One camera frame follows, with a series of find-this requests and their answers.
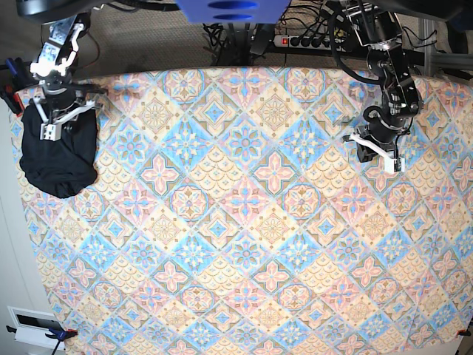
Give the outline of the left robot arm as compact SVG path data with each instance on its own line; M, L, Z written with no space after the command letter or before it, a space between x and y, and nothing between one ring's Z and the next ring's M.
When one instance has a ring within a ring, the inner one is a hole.
M398 141L410 134L414 117L423 100L410 75L409 59L402 47L402 28L396 14L362 1L328 1L326 3L330 49L336 63L351 78L381 89L381 103L364 109L367 122L357 126L343 142L354 142L358 160L367 163L383 158L384 171L404 172L405 157L399 153ZM356 37L367 49L367 66L377 78L367 78L350 69L342 60L336 31Z

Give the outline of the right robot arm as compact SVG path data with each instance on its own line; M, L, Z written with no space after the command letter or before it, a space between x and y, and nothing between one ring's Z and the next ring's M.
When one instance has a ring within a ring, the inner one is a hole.
M72 80L78 64L78 39L90 28L90 10L96 1L17 1L19 16L49 26L44 42L30 73L42 88L44 98L31 102L42 119L39 138L58 141L70 130L80 115L101 105L88 100L88 94L104 95L107 90L97 84L78 84Z

